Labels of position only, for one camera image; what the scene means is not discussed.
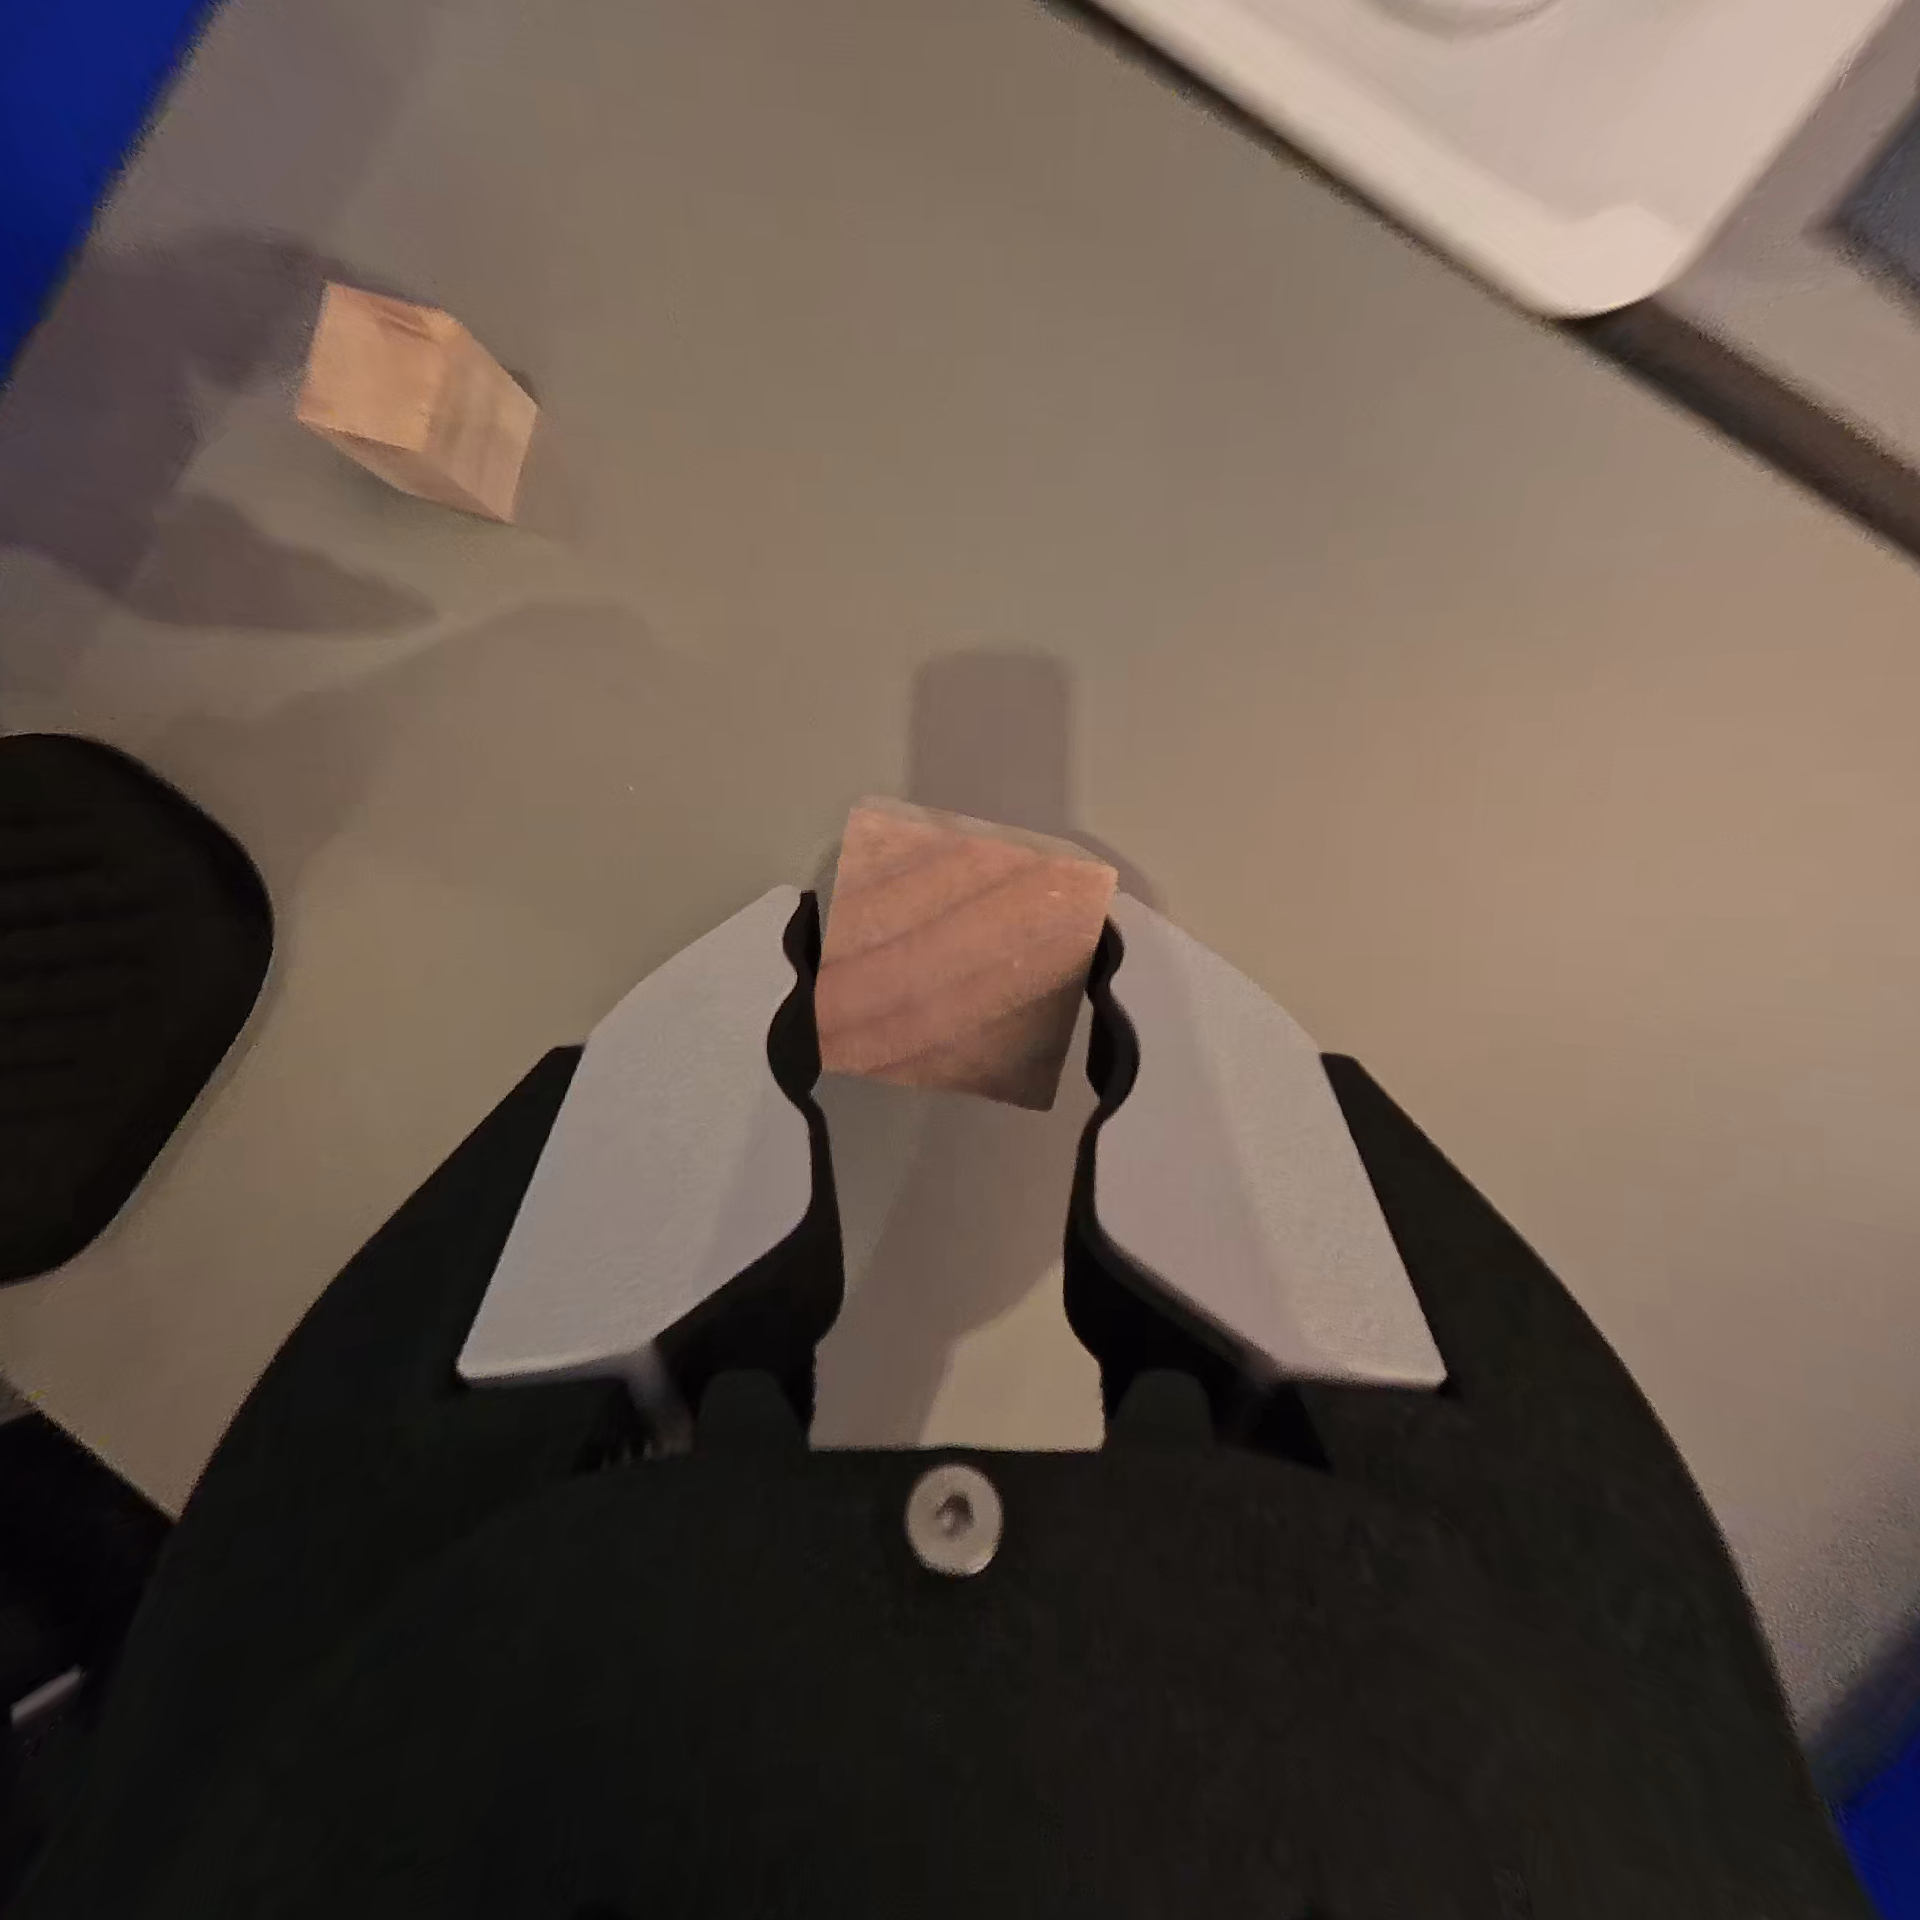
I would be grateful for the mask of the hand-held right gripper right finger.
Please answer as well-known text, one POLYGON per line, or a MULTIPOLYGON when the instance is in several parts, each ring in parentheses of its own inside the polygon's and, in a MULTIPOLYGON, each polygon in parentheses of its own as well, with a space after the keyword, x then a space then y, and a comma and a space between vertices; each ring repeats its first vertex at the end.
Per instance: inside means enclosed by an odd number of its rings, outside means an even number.
POLYGON ((1064 1313, 1106 1427, 1187 1377, 1218 1438, 1308 1450, 1308 1386, 1428 1398, 1450 1369, 1306 1029, 1134 897, 1087 974, 1064 1313))

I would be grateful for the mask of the wooden cube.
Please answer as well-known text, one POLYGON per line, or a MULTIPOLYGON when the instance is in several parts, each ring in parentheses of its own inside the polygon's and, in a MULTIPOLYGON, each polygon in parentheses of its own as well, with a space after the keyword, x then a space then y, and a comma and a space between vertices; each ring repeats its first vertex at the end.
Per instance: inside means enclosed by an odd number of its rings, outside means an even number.
POLYGON ((540 410, 448 311, 330 282, 295 419, 400 495, 512 523, 540 410))
POLYGON ((1115 895, 1062 838, 859 801, 814 985, 823 1070, 1046 1113, 1115 895))

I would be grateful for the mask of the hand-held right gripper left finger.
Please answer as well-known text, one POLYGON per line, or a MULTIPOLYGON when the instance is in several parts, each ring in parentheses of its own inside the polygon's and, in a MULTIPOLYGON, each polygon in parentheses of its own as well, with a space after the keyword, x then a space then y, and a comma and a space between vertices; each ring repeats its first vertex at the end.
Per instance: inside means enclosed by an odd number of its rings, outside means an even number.
POLYGON ((612 1382, 677 1448, 765 1375, 799 1430, 845 1298, 814 1018, 819 899, 776 886, 595 1025, 458 1359, 474 1387, 612 1382))

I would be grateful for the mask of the black mesh pad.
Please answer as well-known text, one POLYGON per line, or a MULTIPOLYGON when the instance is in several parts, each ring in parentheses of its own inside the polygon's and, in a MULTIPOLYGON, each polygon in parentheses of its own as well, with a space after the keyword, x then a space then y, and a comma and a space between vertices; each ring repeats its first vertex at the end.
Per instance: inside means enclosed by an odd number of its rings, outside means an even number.
POLYGON ((101 742, 3 742, 3 1283, 120 1214, 246 1026, 274 952, 248 854, 101 742))

